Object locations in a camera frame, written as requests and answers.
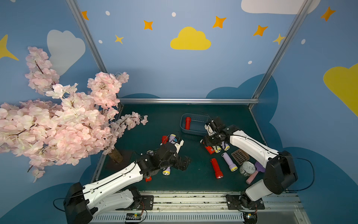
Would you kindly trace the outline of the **blue plastic storage box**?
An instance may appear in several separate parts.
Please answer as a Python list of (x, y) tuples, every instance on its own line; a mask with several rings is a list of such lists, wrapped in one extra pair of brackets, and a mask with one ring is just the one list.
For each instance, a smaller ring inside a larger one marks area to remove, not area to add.
[[(188, 123), (189, 129), (186, 129), (187, 118), (190, 119), (190, 122)], [(180, 128), (183, 133), (204, 136), (208, 134), (207, 130), (205, 129), (205, 125), (209, 121), (210, 117), (207, 115), (185, 113), (181, 117)]]

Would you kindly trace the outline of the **red flashlight cluster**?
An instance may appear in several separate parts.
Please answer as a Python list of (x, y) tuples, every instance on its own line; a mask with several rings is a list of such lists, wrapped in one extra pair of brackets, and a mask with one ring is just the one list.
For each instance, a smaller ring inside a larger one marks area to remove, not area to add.
[(186, 120), (185, 120), (185, 129), (186, 129), (186, 130), (190, 130), (190, 126), (191, 126), (191, 117), (186, 117)]

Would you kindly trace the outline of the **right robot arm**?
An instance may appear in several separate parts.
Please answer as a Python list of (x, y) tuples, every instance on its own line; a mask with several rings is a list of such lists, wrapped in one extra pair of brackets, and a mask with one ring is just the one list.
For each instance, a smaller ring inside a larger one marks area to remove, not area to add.
[(248, 187), (243, 196), (248, 202), (256, 202), (262, 197), (281, 194), (298, 180), (293, 158), (287, 151), (279, 152), (256, 141), (234, 125), (226, 126), (219, 117), (205, 124), (207, 135), (205, 146), (218, 146), (222, 142), (243, 150), (265, 169), (262, 180)]

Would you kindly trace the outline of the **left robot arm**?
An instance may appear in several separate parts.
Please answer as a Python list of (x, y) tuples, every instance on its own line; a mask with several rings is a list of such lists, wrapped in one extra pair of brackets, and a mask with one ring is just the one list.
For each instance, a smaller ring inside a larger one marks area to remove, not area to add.
[(142, 208), (142, 196), (131, 184), (166, 168), (185, 171), (191, 159), (179, 156), (183, 144), (181, 138), (171, 135), (167, 143), (148, 151), (121, 171), (87, 185), (73, 184), (63, 201), (67, 223), (88, 224), (102, 213)]

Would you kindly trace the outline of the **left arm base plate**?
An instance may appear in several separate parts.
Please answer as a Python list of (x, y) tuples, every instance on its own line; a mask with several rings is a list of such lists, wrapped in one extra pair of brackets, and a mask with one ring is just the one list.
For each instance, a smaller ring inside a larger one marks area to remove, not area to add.
[(153, 210), (154, 196), (141, 196), (140, 200), (135, 200), (128, 208), (116, 209), (116, 211), (128, 211), (128, 210)]

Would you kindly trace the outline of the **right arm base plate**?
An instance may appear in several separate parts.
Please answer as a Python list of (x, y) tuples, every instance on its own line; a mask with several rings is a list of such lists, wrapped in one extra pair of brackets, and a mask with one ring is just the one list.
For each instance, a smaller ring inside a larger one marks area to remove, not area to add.
[(229, 210), (264, 210), (265, 206), (262, 199), (251, 201), (246, 195), (225, 196)]

